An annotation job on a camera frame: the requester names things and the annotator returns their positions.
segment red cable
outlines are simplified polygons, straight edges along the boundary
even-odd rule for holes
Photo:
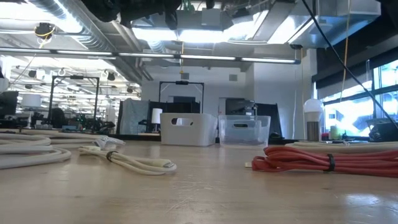
[[[279,146],[264,149],[266,157],[256,156],[252,161],[253,170],[282,172],[287,170],[328,170],[328,154],[311,153],[292,147]],[[347,174],[398,177],[398,151],[333,154],[335,172]]]

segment fluorescent light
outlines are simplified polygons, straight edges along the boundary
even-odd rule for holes
[[[132,28],[137,39],[146,41],[177,40],[175,32],[169,29],[140,29]]]
[[[179,40],[188,43],[219,43],[227,41],[222,31],[214,30],[184,30]]]
[[[296,60],[277,58],[242,58],[242,62],[265,62],[265,63],[296,63]]]
[[[207,55],[181,55],[182,59],[210,59],[210,60],[235,60],[235,57],[207,56]]]
[[[128,57],[174,58],[172,54],[120,53],[119,55]]]
[[[58,50],[59,54],[71,54],[71,55],[95,55],[95,56],[112,56],[111,52],[89,52],[79,50]]]
[[[23,53],[51,53],[49,50],[44,49],[18,49],[18,48],[8,48],[8,47],[0,47],[0,52],[23,52]]]
[[[300,29],[296,34],[293,35],[287,42],[292,43],[295,41],[298,37],[300,37],[305,31],[308,30],[312,25],[314,24],[314,21],[311,19],[310,22],[308,22],[303,28]]]

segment light fixture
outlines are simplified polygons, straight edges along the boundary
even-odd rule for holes
[[[114,72],[108,72],[108,77],[107,77],[107,79],[109,80],[109,81],[114,81],[116,78],[115,78],[115,76],[114,76]]]
[[[210,59],[210,60],[235,60],[235,57],[207,56],[207,55],[181,55],[182,59]]]
[[[120,53],[119,55],[128,57],[174,58],[172,54]]]
[[[179,40],[187,43],[219,43],[227,41],[223,31],[218,30],[184,30]]]
[[[82,50],[58,50],[58,54],[67,54],[67,55],[95,55],[95,56],[112,56],[111,52],[89,52]]]
[[[61,68],[61,70],[58,71],[59,76],[64,76],[65,74],[66,74],[66,71],[63,68]]]
[[[30,70],[27,75],[31,78],[36,77],[36,70]]]
[[[242,62],[264,62],[264,63],[288,63],[295,64],[298,60],[277,59],[277,58],[242,58]]]
[[[50,50],[44,49],[19,49],[12,47],[0,47],[0,52],[21,52],[21,53],[35,53],[35,54],[51,54]]]
[[[140,29],[132,28],[137,39],[146,41],[177,40],[177,35],[170,29]]]
[[[128,93],[132,93],[132,92],[134,91],[134,87],[128,86],[126,91],[127,91]]]

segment lamp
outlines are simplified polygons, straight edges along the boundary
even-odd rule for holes
[[[115,80],[114,72],[108,72],[108,80],[109,81],[114,81]]]
[[[32,124],[33,110],[42,106],[41,96],[37,94],[26,94],[22,97],[21,106],[30,111],[29,118],[27,119],[27,126],[25,127],[30,129]]]
[[[320,100],[309,99],[304,103],[305,119],[307,120],[307,140],[321,141],[320,123],[323,113],[323,103]]]
[[[157,132],[157,125],[160,124],[160,114],[163,112],[162,109],[154,108],[152,110],[152,124],[155,124],[155,132]]]

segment black cable tie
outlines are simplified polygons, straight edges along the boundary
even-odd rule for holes
[[[110,162],[112,162],[111,156],[112,156],[112,154],[113,154],[114,152],[119,153],[118,151],[109,151],[109,152],[106,154],[106,159],[109,160]]]
[[[330,165],[329,165],[329,169],[324,170],[324,172],[333,172],[333,171],[335,171],[335,166],[336,166],[335,158],[333,157],[332,154],[327,154],[327,156],[329,157]]]

